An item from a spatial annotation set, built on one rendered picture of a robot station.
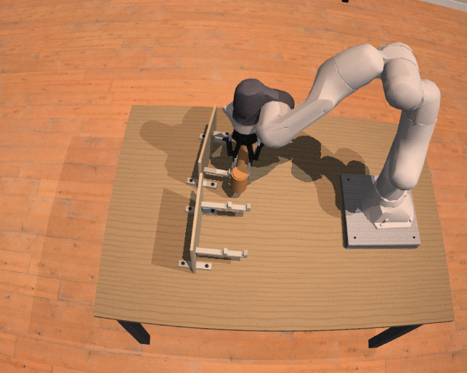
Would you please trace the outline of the orange wooden mallet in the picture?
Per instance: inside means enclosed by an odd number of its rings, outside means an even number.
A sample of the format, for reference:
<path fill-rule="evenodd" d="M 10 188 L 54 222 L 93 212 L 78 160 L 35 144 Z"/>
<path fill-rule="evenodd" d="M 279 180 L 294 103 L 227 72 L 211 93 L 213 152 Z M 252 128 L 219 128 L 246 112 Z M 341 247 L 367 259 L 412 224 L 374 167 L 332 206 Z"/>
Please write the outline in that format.
<path fill-rule="evenodd" d="M 231 173 L 230 188 L 234 193 L 243 193 L 248 181 L 248 149 L 245 145 L 240 145 L 237 163 Z"/>

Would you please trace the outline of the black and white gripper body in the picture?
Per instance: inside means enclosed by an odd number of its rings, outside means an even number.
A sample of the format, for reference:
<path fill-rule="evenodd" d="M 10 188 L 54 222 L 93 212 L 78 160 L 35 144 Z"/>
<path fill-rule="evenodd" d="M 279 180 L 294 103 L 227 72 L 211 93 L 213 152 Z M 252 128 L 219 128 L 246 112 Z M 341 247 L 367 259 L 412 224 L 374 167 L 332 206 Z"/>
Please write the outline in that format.
<path fill-rule="evenodd" d="M 245 134 L 240 134 L 239 132 L 237 132 L 235 129 L 234 131 L 232 132 L 233 135 L 232 135 L 232 138 L 238 142 L 238 140 L 242 141 L 242 144 L 241 145 L 246 145 L 246 142 L 250 142 L 251 145 L 256 143 L 258 141 L 257 139 L 257 135 L 254 133 L 254 134 L 249 134 L 249 135 L 245 135 Z M 252 141 L 253 140 L 253 141 Z"/>

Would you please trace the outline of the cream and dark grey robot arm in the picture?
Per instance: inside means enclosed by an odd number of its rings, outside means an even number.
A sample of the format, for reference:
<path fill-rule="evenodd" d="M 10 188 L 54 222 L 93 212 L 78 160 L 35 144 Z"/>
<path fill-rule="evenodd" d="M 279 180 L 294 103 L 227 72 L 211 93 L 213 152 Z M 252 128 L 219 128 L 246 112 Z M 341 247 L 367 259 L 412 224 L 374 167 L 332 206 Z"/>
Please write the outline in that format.
<path fill-rule="evenodd" d="M 382 80 L 389 105 L 402 112 L 384 167 L 362 199 L 362 212 L 376 229 L 409 229 L 413 205 L 407 190 L 421 175 L 441 94 L 435 82 L 421 79 L 407 44 L 395 42 L 377 49 L 360 44 L 339 52 L 321 64 L 308 97 L 295 108 L 289 93 L 255 78 L 245 79 L 223 112 L 237 132 L 255 133 L 265 146 L 277 149 L 375 78 Z"/>

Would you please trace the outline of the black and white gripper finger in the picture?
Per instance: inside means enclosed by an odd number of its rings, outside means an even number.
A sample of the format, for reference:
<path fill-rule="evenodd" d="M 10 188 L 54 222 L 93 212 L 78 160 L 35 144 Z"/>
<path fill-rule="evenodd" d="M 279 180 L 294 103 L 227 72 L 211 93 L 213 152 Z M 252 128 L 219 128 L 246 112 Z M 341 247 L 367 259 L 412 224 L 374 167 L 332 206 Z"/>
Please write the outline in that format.
<path fill-rule="evenodd" d="M 236 163 L 237 163 L 237 154 L 238 154 L 238 151 L 240 149 L 240 145 L 242 144 L 242 141 L 238 140 L 238 142 L 236 144 L 236 147 L 235 147 L 235 150 L 232 151 L 232 135 L 233 134 L 225 133 L 224 140 L 227 143 L 227 155 L 228 156 L 233 156 L 232 161 L 234 163 L 234 168 L 235 168 Z"/>
<path fill-rule="evenodd" d="M 258 139 L 258 137 L 257 137 Z M 251 145 L 250 142 L 246 142 L 246 145 L 247 145 L 247 149 L 248 149 L 248 172 L 250 172 L 250 168 L 251 168 L 251 165 L 252 165 L 252 162 L 253 160 L 258 160 L 259 159 L 259 155 L 260 155 L 260 151 L 261 151 L 261 148 L 264 146 L 264 144 L 262 142 L 257 141 L 257 144 L 258 144 L 258 147 L 256 149 L 256 154 L 253 153 L 253 145 Z"/>

